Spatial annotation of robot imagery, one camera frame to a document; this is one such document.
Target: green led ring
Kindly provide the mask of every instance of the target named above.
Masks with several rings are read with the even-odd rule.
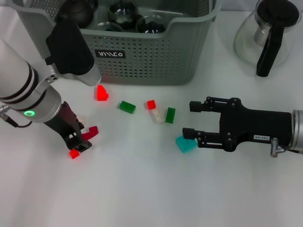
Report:
[[[31,116],[34,116],[34,115],[35,115],[35,112],[32,111],[32,110],[28,110],[28,111],[25,111],[25,112],[24,112],[24,115],[25,115],[25,116],[28,116],[28,117],[31,117]]]

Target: dark red block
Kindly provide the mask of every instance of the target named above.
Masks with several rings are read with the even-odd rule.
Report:
[[[150,101],[147,101],[147,109],[149,109],[149,110],[156,109],[156,103],[155,103],[155,100],[150,100]]]
[[[101,84],[97,85],[97,100],[106,101],[109,95]]]
[[[82,134],[82,138],[84,140],[90,140],[91,138],[97,136],[99,134],[98,127],[94,126],[89,128],[89,132]]]
[[[80,152],[75,150],[75,149],[70,151],[70,156],[71,156],[72,159],[78,157],[79,155],[80,155]]]

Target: coffee pot handle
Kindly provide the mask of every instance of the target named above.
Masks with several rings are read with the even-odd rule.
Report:
[[[257,63],[257,76],[267,77],[280,50],[284,33],[283,23],[275,22],[269,30],[262,54]]]

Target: cable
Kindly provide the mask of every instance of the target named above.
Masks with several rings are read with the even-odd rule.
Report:
[[[13,119],[11,119],[11,117],[7,116],[5,113],[0,115],[0,118],[2,120],[4,120],[5,122],[9,123],[11,126],[15,127],[15,128],[26,128],[28,126],[30,126],[33,122],[30,121],[27,125],[18,125]]]
[[[23,128],[26,128],[26,127],[30,126],[32,123],[33,123],[33,122],[30,121],[30,122],[29,122],[28,124],[26,124],[26,125],[21,125],[21,126],[18,125],[17,128],[22,128],[22,129],[23,129]]]

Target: white lego brick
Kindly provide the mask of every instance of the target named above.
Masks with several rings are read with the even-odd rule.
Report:
[[[155,117],[157,123],[162,124],[165,122],[165,118],[164,118],[164,115],[161,110],[156,108],[156,109],[153,109],[151,112],[152,112],[153,116]]]

